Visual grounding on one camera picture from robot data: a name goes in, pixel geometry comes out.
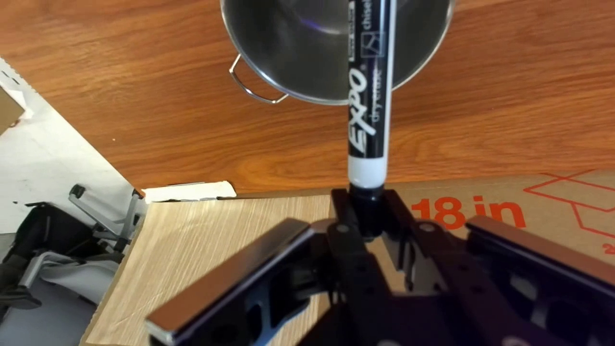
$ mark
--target white surface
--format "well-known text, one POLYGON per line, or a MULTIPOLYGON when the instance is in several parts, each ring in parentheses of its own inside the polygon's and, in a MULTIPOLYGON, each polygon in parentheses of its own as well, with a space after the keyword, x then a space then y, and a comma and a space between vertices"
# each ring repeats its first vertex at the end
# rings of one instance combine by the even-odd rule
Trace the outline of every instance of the white surface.
POLYGON ((0 86, 17 94, 15 99, 27 109, 17 126, 0 134, 0 232, 17 230, 29 201, 52 201, 88 221, 67 199, 77 182, 121 217, 133 186, 2 57, 0 86))
POLYGON ((167 199, 211 199, 211 197, 236 197, 236 192, 229 180, 217 182, 192 182, 192 184, 171 184, 158 188, 144 188, 146 203, 167 201, 167 199))

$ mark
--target metal bowl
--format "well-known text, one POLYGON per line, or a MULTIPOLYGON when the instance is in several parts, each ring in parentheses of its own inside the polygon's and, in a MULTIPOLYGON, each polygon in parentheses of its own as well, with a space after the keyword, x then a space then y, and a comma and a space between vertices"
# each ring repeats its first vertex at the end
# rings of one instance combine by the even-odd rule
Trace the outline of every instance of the metal bowl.
MULTIPOLYGON (((313 103, 348 103, 346 0, 221 0, 221 11, 238 57, 271 86, 313 103)), ((398 0, 396 88, 434 55, 452 13, 454 0, 398 0)), ((231 74, 240 82, 236 63, 231 74)))

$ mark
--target wooden board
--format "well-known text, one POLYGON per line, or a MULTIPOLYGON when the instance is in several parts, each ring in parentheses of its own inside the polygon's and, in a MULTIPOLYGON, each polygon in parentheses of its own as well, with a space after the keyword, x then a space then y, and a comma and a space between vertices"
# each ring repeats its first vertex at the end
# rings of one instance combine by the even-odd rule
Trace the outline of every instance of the wooden board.
MULTIPOLYGON (((19 0, 0 30, 8 61, 135 186, 346 184, 346 109, 244 96, 217 0, 19 0)), ((613 42, 615 1, 459 0, 442 49, 394 94, 390 180, 615 167, 613 42)))
MULTIPOLYGON (((129 257, 110 288, 87 346, 146 344, 146 315, 231 253, 284 217, 317 221, 329 215, 329 196, 154 203, 129 257)), ((275 338, 296 344, 317 317, 311 303, 275 338)))

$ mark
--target cardboard surface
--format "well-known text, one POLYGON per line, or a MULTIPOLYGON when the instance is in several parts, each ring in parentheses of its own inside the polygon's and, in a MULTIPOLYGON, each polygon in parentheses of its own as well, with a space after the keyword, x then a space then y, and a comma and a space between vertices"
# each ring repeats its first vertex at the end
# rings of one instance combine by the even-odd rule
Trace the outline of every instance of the cardboard surface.
POLYGON ((0 86, 0 134, 23 113, 23 107, 0 86))
POLYGON ((398 190, 417 219, 434 219, 461 238, 467 219, 488 215, 615 265, 615 171, 425 182, 398 190))

